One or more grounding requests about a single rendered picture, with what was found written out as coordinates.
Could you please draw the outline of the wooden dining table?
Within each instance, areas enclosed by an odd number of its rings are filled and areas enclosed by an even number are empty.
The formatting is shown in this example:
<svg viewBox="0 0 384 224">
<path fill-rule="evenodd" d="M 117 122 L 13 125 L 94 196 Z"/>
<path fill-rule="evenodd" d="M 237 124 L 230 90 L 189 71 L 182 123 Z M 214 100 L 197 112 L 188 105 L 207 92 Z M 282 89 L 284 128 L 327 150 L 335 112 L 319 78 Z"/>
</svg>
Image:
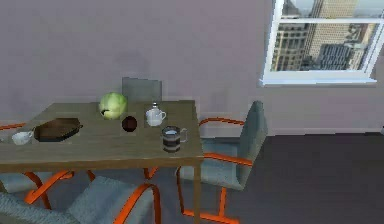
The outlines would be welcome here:
<svg viewBox="0 0 384 224">
<path fill-rule="evenodd" d="M 83 125 L 80 131 L 61 142 L 38 142 L 33 135 L 25 145 L 1 143 L 0 173 L 53 173 L 40 188 L 25 196 L 23 201 L 31 205 L 70 171 L 190 166 L 199 173 L 203 151 L 194 102 L 168 101 L 160 105 L 167 114 L 163 126 L 188 130 L 188 141 L 175 153 L 163 150 L 161 127 L 147 124 L 145 113 L 150 106 L 148 102 L 129 104 L 123 114 L 133 116 L 137 128 L 126 132 L 123 118 L 103 118 L 95 103 L 54 103 L 22 129 L 34 132 L 36 126 L 56 118 L 78 118 Z"/>
</svg>

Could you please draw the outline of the white framed window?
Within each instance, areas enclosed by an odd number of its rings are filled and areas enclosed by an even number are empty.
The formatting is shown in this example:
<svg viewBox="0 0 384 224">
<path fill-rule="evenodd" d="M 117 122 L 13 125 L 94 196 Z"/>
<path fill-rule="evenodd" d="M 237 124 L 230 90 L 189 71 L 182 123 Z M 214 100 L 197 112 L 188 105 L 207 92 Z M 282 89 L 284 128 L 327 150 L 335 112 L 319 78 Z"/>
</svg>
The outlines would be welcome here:
<svg viewBox="0 0 384 224">
<path fill-rule="evenodd" d="M 384 0 L 272 0 L 264 86 L 376 82 Z"/>
</svg>

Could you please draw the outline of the dark brown round potato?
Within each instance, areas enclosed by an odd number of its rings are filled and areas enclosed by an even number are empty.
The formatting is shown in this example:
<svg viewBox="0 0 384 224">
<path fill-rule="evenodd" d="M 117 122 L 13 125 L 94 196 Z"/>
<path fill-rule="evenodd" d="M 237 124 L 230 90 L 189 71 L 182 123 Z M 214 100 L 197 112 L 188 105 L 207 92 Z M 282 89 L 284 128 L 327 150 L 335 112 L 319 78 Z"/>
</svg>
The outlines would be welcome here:
<svg viewBox="0 0 384 224">
<path fill-rule="evenodd" d="M 122 128 L 126 132 L 134 132 L 137 128 L 137 120 L 133 116 L 127 116 L 122 121 Z"/>
</svg>

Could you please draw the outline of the white cup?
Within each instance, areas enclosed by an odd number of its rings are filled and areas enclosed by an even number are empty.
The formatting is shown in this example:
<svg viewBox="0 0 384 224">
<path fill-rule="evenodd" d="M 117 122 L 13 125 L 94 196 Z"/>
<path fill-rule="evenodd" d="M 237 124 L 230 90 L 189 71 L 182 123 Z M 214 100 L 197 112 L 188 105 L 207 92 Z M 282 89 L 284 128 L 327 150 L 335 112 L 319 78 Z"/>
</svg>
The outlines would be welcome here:
<svg viewBox="0 0 384 224">
<path fill-rule="evenodd" d="M 151 109 L 146 112 L 146 121 L 149 126 L 159 126 L 167 114 L 160 109 Z"/>
</svg>

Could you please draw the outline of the dark striped glass mug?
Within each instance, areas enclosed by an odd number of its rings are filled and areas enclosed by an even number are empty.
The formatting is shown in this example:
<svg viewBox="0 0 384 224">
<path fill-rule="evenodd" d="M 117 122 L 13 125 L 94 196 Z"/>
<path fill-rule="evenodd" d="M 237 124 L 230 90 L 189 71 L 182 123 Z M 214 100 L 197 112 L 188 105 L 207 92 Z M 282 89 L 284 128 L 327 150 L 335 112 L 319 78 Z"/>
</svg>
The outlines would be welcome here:
<svg viewBox="0 0 384 224">
<path fill-rule="evenodd" d="M 167 126 L 162 130 L 161 139 L 163 150 L 175 153 L 180 150 L 182 143 L 188 141 L 188 130 L 177 126 Z"/>
</svg>

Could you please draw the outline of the white bowl with spoon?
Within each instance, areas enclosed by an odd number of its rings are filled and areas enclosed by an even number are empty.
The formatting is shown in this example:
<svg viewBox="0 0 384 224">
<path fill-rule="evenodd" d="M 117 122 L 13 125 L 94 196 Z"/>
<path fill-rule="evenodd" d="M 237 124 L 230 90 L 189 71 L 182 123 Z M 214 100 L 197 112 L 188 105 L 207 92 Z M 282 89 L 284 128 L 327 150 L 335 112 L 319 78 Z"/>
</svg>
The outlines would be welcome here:
<svg viewBox="0 0 384 224">
<path fill-rule="evenodd" d="M 11 139 L 15 145 L 25 145 L 31 141 L 33 135 L 33 131 L 23 131 L 15 133 Z"/>
</svg>

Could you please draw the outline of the green lettuce head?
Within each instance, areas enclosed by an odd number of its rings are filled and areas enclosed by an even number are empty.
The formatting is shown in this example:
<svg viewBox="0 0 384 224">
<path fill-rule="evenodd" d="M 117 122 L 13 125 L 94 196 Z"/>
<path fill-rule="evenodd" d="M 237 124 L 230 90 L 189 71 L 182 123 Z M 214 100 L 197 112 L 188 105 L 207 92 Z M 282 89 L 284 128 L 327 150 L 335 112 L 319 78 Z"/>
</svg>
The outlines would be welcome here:
<svg viewBox="0 0 384 224">
<path fill-rule="evenodd" d="M 103 118 L 118 119 L 126 110 L 127 99 L 120 93 L 110 92 L 102 96 L 99 111 Z"/>
</svg>

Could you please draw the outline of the grey chair with orange frame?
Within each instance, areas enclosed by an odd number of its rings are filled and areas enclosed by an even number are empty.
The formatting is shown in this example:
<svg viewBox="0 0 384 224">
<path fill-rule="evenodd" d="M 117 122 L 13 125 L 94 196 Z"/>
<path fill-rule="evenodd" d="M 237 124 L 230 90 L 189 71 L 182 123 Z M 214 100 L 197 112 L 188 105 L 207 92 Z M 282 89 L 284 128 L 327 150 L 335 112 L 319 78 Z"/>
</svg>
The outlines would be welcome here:
<svg viewBox="0 0 384 224">
<path fill-rule="evenodd" d="M 201 164 L 201 182 L 221 188 L 218 212 L 200 213 L 200 218 L 219 224 L 240 224 L 238 218 L 225 214 L 227 190 L 243 191 L 252 167 L 268 134 L 267 120 L 261 101 L 254 101 L 244 121 L 213 117 L 202 120 L 208 122 L 236 124 L 242 127 L 239 137 L 202 138 L 204 161 Z"/>
<path fill-rule="evenodd" d="M 122 94 L 129 101 L 158 102 L 162 100 L 162 82 L 159 80 L 123 77 Z"/>
<path fill-rule="evenodd" d="M 156 185 L 96 177 L 65 212 L 43 209 L 0 193 L 0 224 L 162 224 Z"/>
<path fill-rule="evenodd" d="M 0 126 L 0 132 L 4 130 L 16 129 L 24 126 L 25 123 L 16 123 Z M 92 171 L 87 171 L 90 181 L 95 179 L 95 174 Z M 40 188 L 44 182 L 48 181 L 53 176 L 51 172 L 27 172 L 27 175 L 22 173 L 0 173 L 0 192 L 17 193 L 27 190 L 35 190 Z M 74 172 L 67 172 L 59 180 L 70 179 L 74 176 Z M 44 206 L 51 209 L 47 193 L 41 196 Z"/>
</svg>

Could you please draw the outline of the dark brown oval pan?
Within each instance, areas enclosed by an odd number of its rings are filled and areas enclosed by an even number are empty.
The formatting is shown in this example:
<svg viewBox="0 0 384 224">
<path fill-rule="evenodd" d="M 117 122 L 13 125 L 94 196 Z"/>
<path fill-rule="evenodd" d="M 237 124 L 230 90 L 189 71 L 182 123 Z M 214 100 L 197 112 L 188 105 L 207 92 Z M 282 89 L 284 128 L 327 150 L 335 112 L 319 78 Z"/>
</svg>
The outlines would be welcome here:
<svg viewBox="0 0 384 224">
<path fill-rule="evenodd" d="M 34 128 L 38 142 L 61 142 L 77 134 L 83 125 L 78 118 L 56 118 Z"/>
</svg>

